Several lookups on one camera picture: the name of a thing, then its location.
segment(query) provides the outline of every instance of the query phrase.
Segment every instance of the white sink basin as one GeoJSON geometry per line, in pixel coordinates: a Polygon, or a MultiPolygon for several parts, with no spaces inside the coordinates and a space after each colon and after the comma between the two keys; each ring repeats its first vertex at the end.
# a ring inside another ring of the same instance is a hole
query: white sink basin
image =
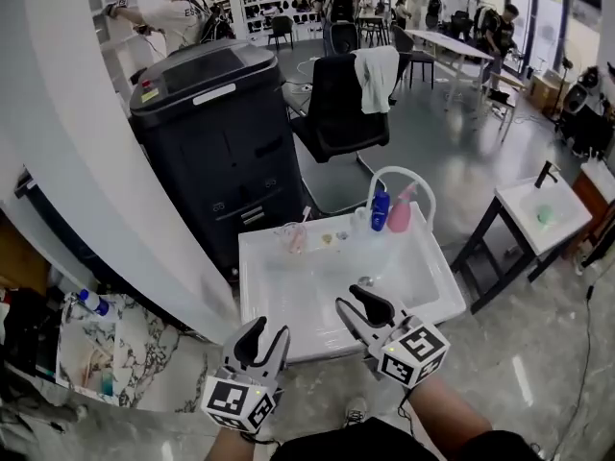
{"type": "Polygon", "coordinates": [[[547,177],[540,188],[537,178],[496,188],[496,196],[513,218],[536,255],[562,243],[585,226],[592,216],[573,189],[559,175],[547,177]]]}
{"type": "Polygon", "coordinates": [[[306,227],[307,247],[300,255],[282,248],[277,230],[239,235],[242,322],[267,317],[263,345],[279,328],[289,326],[288,362],[362,350],[335,311],[338,297],[362,309],[348,291],[361,277],[373,280],[374,293],[397,297],[424,321],[441,323],[465,310],[449,265],[417,204],[412,203],[410,228],[403,234],[387,228],[356,234],[350,215],[308,222],[306,227]],[[336,236],[342,232],[348,235],[345,240],[336,236]],[[332,236],[329,245],[323,240],[326,234],[332,236]]]}

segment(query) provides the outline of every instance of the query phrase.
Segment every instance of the sink faucet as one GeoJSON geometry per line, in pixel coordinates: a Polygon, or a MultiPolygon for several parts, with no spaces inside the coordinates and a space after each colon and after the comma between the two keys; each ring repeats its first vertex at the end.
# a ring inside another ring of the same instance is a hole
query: sink faucet
{"type": "Polygon", "coordinates": [[[542,183],[545,181],[545,178],[547,178],[547,176],[550,176],[554,182],[557,182],[557,178],[550,172],[552,167],[554,167],[555,170],[559,171],[559,167],[557,167],[555,164],[552,164],[551,162],[547,160],[545,162],[545,166],[542,168],[542,171],[540,171],[540,176],[538,176],[538,179],[536,180],[536,184],[534,186],[536,186],[537,188],[540,188],[540,186],[542,186],[542,183]]]}
{"type": "Polygon", "coordinates": [[[403,174],[404,176],[407,176],[413,181],[417,181],[421,186],[423,186],[423,188],[427,192],[428,198],[430,199],[430,214],[427,217],[427,227],[428,227],[429,232],[433,232],[433,218],[435,217],[435,195],[433,194],[433,191],[431,190],[427,182],[415,172],[410,171],[409,169],[405,169],[404,167],[397,167],[393,165],[390,165],[388,167],[383,167],[380,171],[375,173],[374,177],[372,178],[372,182],[370,183],[370,186],[369,186],[369,193],[367,194],[367,208],[366,208],[367,226],[371,227],[371,205],[372,205],[372,200],[374,200],[374,193],[376,192],[376,185],[378,184],[379,179],[388,173],[403,174]]]}

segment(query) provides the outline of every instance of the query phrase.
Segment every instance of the white t-shirt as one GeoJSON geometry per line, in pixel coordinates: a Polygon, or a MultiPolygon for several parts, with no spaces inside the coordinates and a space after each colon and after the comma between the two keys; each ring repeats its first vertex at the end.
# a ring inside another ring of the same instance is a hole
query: white t-shirt
{"type": "MultiPolygon", "coordinates": [[[[194,1],[208,11],[204,0],[194,1]]],[[[203,15],[194,4],[185,0],[167,2],[155,11],[143,15],[148,26],[164,31],[167,55],[184,46],[196,44],[208,19],[209,14],[203,15]]]]}

